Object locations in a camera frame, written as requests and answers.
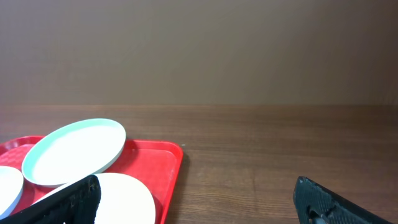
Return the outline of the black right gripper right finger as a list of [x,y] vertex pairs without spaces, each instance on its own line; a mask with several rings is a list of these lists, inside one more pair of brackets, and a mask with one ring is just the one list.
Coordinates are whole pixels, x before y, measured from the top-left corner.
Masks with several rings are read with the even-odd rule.
[[300,224],[392,224],[304,176],[293,201]]

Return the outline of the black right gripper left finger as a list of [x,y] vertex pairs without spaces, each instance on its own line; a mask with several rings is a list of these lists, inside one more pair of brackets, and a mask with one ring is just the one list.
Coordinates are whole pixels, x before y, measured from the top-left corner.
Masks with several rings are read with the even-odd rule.
[[1,220],[1,224],[94,224],[101,200],[100,182],[89,175]]

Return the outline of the white plate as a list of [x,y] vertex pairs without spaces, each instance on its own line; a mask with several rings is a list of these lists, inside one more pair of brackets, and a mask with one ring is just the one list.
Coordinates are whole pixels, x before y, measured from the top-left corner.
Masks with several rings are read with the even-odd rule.
[[96,175],[101,200],[95,224],[154,224],[156,210],[150,190],[134,177],[119,173]]

